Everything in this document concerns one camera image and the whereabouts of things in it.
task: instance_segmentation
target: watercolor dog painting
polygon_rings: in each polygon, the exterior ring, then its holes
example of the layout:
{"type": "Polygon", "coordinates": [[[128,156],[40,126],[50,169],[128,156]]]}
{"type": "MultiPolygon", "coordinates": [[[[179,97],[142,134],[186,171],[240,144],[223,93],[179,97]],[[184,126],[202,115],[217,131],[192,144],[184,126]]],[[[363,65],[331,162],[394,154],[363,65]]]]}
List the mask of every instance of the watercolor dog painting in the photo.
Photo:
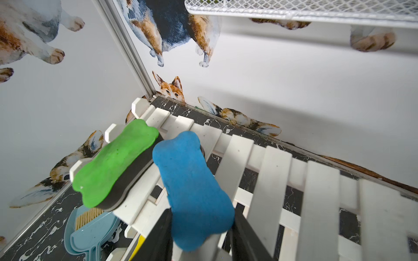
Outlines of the watercolor dog painting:
{"type": "MultiPolygon", "coordinates": [[[[51,47],[58,35],[59,24],[71,31],[84,27],[84,21],[61,8],[61,0],[0,1],[0,64],[20,60],[26,54],[47,63],[57,64],[64,51],[51,47]]],[[[13,75],[12,68],[0,69],[0,83],[13,75]]]]}
{"type": "Polygon", "coordinates": [[[10,208],[41,203],[50,200],[69,181],[69,170],[78,161],[93,157],[103,145],[103,134],[97,130],[93,132],[86,142],[76,151],[61,159],[49,173],[50,177],[39,182],[35,187],[15,197],[10,203],[10,208]]]}
{"type": "MultiPolygon", "coordinates": [[[[296,30],[310,25],[311,22],[293,20],[273,20],[251,18],[255,23],[272,23],[289,30],[296,30]]],[[[350,46],[361,52],[385,50],[395,44],[393,28],[351,25],[350,46]]]]}
{"type": "Polygon", "coordinates": [[[243,114],[242,112],[234,110],[234,109],[229,109],[229,108],[222,109],[221,107],[213,104],[208,99],[202,96],[199,96],[197,99],[199,100],[200,105],[202,105],[205,111],[213,115],[216,115],[218,117],[221,117],[223,119],[229,120],[229,122],[232,125],[235,125],[235,124],[242,125],[244,127],[255,130],[256,132],[259,132],[259,133],[263,133],[273,138],[276,138],[282,132],[280,127],[276,125],[259,122],[257,120],[251,119],[250,117],[243,114]]]}
{"type": "Polygon", "coordinates": [[[170,97],[176,101],[179,101],[183,105],[186,104],[186,102],[184,101],[183,88],[181,87],[180,78],[178,76],[176,76],[173,82],[169,84],[166,83],[163,79],[161,79],[161,77],[158,76],[158,74],[156,74],[155,72],[153,72],[153,75],[158,85],[160,86],[160,94],[170,97]]]}
{"type": "Polygon", "coordinates": [[[191,15],[184,0],[117,0],[123,17],[150,55],[164,66],[163,52],[193,39],[196,52],[204,54],[202,67],[209,66],[221,30],[218,16],[191,15]]]}

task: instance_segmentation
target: wire mesh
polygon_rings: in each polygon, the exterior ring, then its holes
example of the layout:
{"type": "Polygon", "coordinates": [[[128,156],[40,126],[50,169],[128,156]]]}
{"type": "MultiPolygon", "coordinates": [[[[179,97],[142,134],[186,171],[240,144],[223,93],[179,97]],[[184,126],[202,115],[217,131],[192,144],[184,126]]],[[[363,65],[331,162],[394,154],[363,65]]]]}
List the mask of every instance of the wire mesh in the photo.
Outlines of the wire mesh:
{"type": "Polygon", "coordinates": [[[192,14],[418,28],[417,0],[185,0],[192,14]]]}

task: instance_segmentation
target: blue bone-shaped sponge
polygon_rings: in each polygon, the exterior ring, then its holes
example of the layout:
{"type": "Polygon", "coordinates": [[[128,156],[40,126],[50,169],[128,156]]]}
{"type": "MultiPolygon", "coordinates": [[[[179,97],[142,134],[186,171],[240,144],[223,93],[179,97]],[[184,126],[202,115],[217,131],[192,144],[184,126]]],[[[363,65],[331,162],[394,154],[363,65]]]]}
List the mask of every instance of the blue bone-shaped sponge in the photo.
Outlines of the blue bone-shaped sponge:
{"type": "Polygon", "coordinates": [[[153,160],[168,192],[173,240],[181,249],[193,251],[211,234],[232,227],[234,207],[207,167],[194,132],[158,143],[153,160]]]}

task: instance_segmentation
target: yellow object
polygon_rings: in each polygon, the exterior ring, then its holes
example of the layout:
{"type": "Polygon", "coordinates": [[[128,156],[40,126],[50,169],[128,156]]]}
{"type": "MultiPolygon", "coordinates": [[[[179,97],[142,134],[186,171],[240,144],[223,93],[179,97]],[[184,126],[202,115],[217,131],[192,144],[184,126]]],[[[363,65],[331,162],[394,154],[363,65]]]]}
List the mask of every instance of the yellow object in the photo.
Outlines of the yellow object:
{"type": "Polygon", "coordinates": [[[76,230],[97,218],[103,212],[104,211],[99,208],[91,208],[83,214],[79,215],[76,219],[76,230]]]}
{"type": "Polygon", "coordinates": [[[141,235],[138,239],[138,244],[136,244],[135,250],[132,252],[131,257],[129,258],[129,261],[133,259],[133,257],[136,255],[138,250],[141,248],[142,244],[144,244],[145,238],[141,235]]]}

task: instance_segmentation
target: light blue dustpan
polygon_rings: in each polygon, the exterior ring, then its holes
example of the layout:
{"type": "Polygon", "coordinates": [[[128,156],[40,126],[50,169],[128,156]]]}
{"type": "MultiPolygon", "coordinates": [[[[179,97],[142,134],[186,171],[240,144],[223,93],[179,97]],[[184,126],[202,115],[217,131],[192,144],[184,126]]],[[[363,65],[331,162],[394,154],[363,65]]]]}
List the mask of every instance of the light blue dustpan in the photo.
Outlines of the light blue dustpan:
{"type": "Polygon", "coordinates": [[[101,257],[100,246],[116,231],[119,219],[112,213],[104,212],[75,231],[77,217],[88,210],[82,205],[71,212],[64,231],[64,246],[71,255],[85,253],[86,261],[99,261],[101,257]]]}

